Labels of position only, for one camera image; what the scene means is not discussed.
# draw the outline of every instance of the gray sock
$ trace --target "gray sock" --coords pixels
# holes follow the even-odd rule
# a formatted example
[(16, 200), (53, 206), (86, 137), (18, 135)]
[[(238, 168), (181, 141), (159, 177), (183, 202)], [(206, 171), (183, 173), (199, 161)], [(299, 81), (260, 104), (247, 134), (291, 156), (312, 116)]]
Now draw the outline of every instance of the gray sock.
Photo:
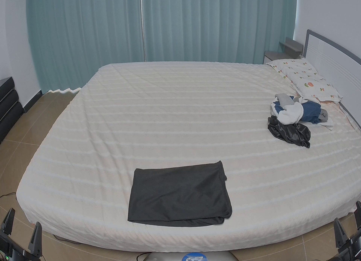
[(282, 108), (286, 105), (294, 105), (295, 102), (287, 94), (275, 94), (275, 98), (278, 98), (279, 104)]
[(325, 109), (321, 109), (321, 113), (318, 116), (318, 119), (321, 123), (327, 122), (328, 120), (328, 113)]

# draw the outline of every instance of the curtain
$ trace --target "curtain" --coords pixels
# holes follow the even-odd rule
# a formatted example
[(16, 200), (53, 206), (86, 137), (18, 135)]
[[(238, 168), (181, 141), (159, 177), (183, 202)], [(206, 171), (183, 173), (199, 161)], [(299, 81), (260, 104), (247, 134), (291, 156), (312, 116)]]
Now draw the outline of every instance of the curtain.
[(140, 0), (27, 0), (43, 92), (82, 87), (109, 63), (144, 61)]
[(293, 38), (297, 0), (142, 0), (147, 61), (263, 63)]

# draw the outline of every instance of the gray headboard frame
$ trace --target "gray headboard frame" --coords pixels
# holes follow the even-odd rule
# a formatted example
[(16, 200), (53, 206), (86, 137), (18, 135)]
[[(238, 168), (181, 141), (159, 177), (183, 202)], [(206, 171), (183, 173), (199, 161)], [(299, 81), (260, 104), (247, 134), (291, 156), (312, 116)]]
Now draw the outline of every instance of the gray headboard frame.
[[(358, 56), (356, 56), (354, 53), (350, 52), (349, 50), (347, 50), (346, 48), (340, 46), (339, 44), (333, 42), (332, 40), (318, 34), (315, 33), (314, 31), (308, 29), (307, 30), (307, 34), (306, 34), (306, 41), (305, 41), (305, 48), (303, 51), (303, 56), (306, 57), (306, 53), (307, 53), (307, 47), (308, 47), (308, 40), (309, 40), (309, 36), (312, 35), (326, 43), (328, 43), (329, 45), (335, 47), (336, 49), (338, 49), (339, 51), (343, 52), (345, 55), (349, 56), (351, 59), (353, 59), (354, 61), (356, 61), (357, 63), (359, 63), (361, 65), (361, 58), (359, 58)], [(342, 102), (340, 102), (340, 105), (342, 106), (342, 108), (351, 116), (351, 118), (356, 122), (356, 124), (360, 127), (360, 124), (355, 120), (355, 118), (350, 114), (350, 112), (347, 110), (347, 108), (342, 105)]]

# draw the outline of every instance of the white wall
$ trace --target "white wall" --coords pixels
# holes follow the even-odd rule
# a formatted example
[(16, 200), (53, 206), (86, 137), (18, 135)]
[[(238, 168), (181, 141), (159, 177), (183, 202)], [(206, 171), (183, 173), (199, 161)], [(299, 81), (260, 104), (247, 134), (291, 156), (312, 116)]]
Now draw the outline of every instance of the white wall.
[(0, 50), (0, 78), (13, 77), (25, 106), (40, 91), (27, 34), (26, 0), (0, 0)]
[(297, 0), (294, 40), (311, 29), (361, 57), (361, 0)]

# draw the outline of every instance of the black cable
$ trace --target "black cable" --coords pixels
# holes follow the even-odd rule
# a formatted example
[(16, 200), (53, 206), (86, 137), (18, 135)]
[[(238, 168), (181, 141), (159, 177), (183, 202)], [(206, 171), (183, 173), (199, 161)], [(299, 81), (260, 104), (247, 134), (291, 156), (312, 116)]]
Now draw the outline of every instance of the black cable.
[(0, 198), (4, 197), (4, 196), (10, 196), (10, 195), (14, 195), (16, 194), (16, 192), (12, 192), (12, 193), (9, 193), (9, 194), (4, 194), (4, 195), (1, 195)]
[(53, 234), (53, 236), (55, 237), (55, 239), (57, 239), (57, 240), (59, 240), (59, 241), (66, 241), (66, 242), (69, 242), (69, 243), (71, 243), (71, 244), (75, 244), (75, 245), (80, 245), (81, 243), (79, 243), (79, 242), (75, 242), (75, 241), (71, 241), (71, 240), (66, 240), (66, 239), (59, 239), (57, 236), (55, 236), (54, 234)]
[(145, 252), (145, 253), (142, 253), (142, 254), (139, 254), (138, 256), (137, 256), (137, 261), (139, 261), (138, 260), (138, 257), (140, 257), (140, 256), (142, 256), (142, 255), (144, 255), (144, 254), (150, 254), (151, 252)]

